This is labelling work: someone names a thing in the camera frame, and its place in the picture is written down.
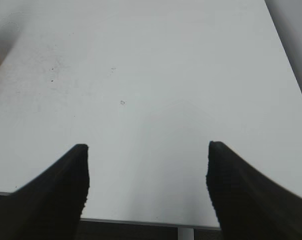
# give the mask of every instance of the gray wall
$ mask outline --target gray wall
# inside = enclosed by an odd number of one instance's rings
[[[302,92],[302,0],[265,0]]]

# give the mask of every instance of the white surface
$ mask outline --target white surface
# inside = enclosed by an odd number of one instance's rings
[[[263,0],[1,0],[0,26],[0,191],[86,143],[82,217],[214,227],[213,140],[302,196],[302,94]]]

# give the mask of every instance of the white table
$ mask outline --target white table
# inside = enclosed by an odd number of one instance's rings
[[[213,140],[302,196],[302,94],[263,0],[3,0],[0,26],[1,192],[86,143],[83,218],[217,227]]]

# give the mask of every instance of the dark floor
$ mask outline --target dark floor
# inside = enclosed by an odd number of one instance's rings
[[[177,240],[178,228],[81,220],[76,240]],[[194,230],[195,240],[222,240],[220,231]]]

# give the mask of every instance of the black object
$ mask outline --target black object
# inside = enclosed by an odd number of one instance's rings
[[[206,184],[225,240],[302,240],[302,198],[223,142],[208,152]]]
[[[81,220],[77,240],[177,240],[178,229],[168,226],[148,226]]]
[[[223,240],[220,230],[194,229],[194,240]]]
[[[0,240],[74,239],[88,190],[88,146],[78,144],[0,201]]]

